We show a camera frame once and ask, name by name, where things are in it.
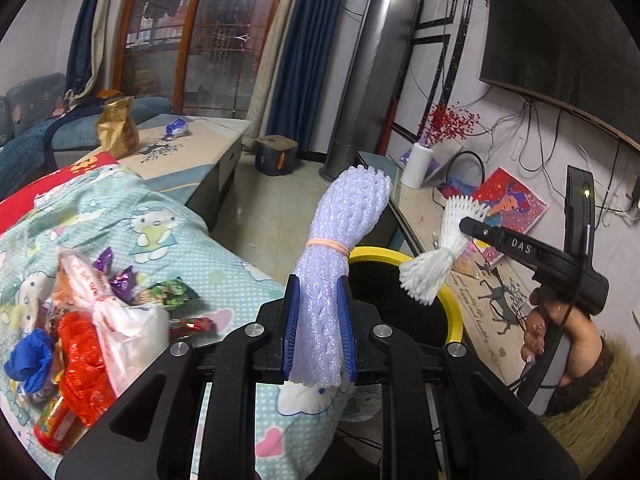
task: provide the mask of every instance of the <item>blue gripper pad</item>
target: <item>blue gripper pad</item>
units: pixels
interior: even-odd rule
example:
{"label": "blue gripper pad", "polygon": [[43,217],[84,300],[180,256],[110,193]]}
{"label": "blue gripper pad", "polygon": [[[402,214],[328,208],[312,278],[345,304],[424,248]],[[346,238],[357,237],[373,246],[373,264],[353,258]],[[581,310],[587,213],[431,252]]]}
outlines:
{"label": "blue gripper pad", "polygon": [[349,376],[349,380],[354,383],[358,373],[356,368],[356,344],[353,339],[349,306],[347,305],[347,298],[344,293],[344,287],[342,286],[342,280],[338,280],[336,302],[338,308],[338,324],[340,325],[340,338],[342,339],[344,369]]}
{"label": "blue gripper pad", "polygon": [[296,347],[296,331],[298,330],[298,316],[300,314],[300,279],[294,276],[291,305],[289,305],[289,319],[284,331],[284,343],[282,349],[282,375],[285,381],[289,380],[289,374],[293,368],[293,351]]}

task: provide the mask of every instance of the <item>white plastic bag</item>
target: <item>white plastic bag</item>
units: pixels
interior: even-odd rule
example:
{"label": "white plastic bag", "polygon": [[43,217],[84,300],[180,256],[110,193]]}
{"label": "white plastic bag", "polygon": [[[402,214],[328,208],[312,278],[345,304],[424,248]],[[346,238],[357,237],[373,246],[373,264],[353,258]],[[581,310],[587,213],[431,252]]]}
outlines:
{"label": "white plastic bag", "polygon": [[91,313],[109,382],[119,397],[169,345],[169,314],[156,303],[125,305],[103,273],[73,249],[58,248],[58,259],[73,304]]}

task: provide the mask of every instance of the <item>silver screw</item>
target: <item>silver screw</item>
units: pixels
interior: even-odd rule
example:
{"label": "silver screw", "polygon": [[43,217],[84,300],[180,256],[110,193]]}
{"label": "silver screw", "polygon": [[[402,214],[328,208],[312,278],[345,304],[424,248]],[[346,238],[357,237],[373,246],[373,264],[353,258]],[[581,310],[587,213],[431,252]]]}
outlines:
{"label": "silver screw", "polygon": [[175,357],[181,357],[188,351],[189,345],[187,345],[187,343],[185,343],[184,341],[178,341],[177,343],[172,344],[171,348],[169,348],[169,352],[171,352],[171,355]]}
{"label": "silver screw", "polygon": [[373,327],[373,333],[378,337],[389,337],[393,332],[389,325],[376,325]]}
{"label": "silver screw", "polygon": [[258,337],[264,332],[264,327],[260,323],[251,323],[244,328],[244,333],[249,337]]}
{"label": "silver screw", "polygon": [[451,343],[447,346],[447,351],[449,351],[449,354],[453,357],[464,357],[466,354],[466,347],[460,343]]}

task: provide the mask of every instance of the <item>pink heart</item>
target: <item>pink heart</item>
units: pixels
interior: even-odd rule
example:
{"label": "pink heart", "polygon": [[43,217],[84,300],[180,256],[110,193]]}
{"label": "pink heart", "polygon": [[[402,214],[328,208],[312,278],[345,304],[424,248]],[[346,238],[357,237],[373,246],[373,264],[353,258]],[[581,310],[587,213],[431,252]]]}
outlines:
{"label": "pink heart", "polygon": [[234,311],[230,308],[221,308],[215,312],[202,314],[202,317],[208,317],[215,324],[214,330],[218,333],[224,332],[234,318]]}
{"label": "pink heart", "polygon": [[284,432],[277,426],[272,426],[265,433],[260,442],[255,444],[256,458],[274,458],[284,454],[282,435]]}

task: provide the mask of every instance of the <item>hello kitty bedspread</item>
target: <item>hello kitty bedspread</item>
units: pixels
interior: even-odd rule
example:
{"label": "hello kitty bedspread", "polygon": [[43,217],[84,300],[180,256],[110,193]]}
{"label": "hello kitty bedspread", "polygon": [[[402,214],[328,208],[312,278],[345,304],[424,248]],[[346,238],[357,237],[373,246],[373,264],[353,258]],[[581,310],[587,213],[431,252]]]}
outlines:
{"label": "hello kitty bedspread", "polygon": [[[58,245],[76,248],[91,259],[112,247],[114,270],[133,265],[136,292],[180,276],[198,298],[178,314],[211,317],[217,327],[213,340],[255,320],[263,303],[284,293],[281,283],[209,238],[204,222],[186,207],[147,189],[123,166],[105,166],[53,190],[0,238],[3,364],[19,339],[33,330],[38,308],[51,293]],[[61,457],[44,450],[33,436],[42,406],[20,400],[16,386],[0,372],[0,409],[30,455],[53,478]],[[304,478],[313,471],[331,443],[349,389],[258,385],[255,452],[263,480]],[[201,440],[202,425],[194,474]]]}

